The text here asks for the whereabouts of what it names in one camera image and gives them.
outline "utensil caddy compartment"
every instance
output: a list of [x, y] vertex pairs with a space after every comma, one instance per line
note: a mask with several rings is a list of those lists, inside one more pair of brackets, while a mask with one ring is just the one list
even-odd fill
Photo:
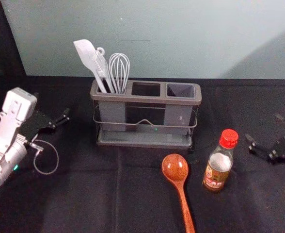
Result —
[[128, 80], [124, 94], [91, 87], [97, 144], [190, 148], [201, 88], [193, 83]]

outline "light blue wall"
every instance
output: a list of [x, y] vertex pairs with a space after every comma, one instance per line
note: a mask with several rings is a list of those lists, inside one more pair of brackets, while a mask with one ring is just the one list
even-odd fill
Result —
[[285, 0], [2, 0], [28, 75], [91, 76], [73, 41], [130, 77], [285, 78]]

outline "wooden spoon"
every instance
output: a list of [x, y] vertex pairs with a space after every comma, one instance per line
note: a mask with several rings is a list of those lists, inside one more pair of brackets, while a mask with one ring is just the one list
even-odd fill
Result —
[[162, 172], [169, 182], [175, 186], [179, 193], [186, 233], [195, 233], [193, 221], [183, 189], [183, 185], [188, 176], [188, 171], [189, 167], [187, 161], [180, 154], [169, 154], [163, 159]]

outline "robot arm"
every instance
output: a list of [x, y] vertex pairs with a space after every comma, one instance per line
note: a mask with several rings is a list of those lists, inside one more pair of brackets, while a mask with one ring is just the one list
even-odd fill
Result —
[[36, 104], [37, 98], [21, 88], [7, 92], [0, 112], [0, 186], [25, 157], [28, 146], [37, 149], [37, 154], [43, 150], [32, 142], [41, 129], [54, 130], [69, 120], [69, 109], [52, 120], [39, 111], [34, 112]]

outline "black table surface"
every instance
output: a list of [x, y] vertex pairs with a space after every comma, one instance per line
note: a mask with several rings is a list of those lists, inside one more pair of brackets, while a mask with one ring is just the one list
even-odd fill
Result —
[[[285, 165], [271, 165], [248, 153], [249, 133], [270, 147], [285, 126], [285, 81], [170, 80], [195, 82], [202, 88], [195, 150], [99, 147], [92, 120], [93, 79], [70, 77], [0, 77], [0, 111], [5, 94], [20, 86], [40, 94], [37, 109], [58, 117], [71, 108], [71, 120], [40, 139], [60, 155], [56, 173], [40, 175], [29, 150], [0, 187], [0, 233], [183, 233], [177, 192], [162, 175], [169, 153], [180, 153], [190, 166], [186, 196], [197, 233], [285, 233]], [[209, 154], [223, 129], [240, 136], [234, 164], [223, 191], [202, 186]], [[53, 166], [48, 153], [39, 164]]]

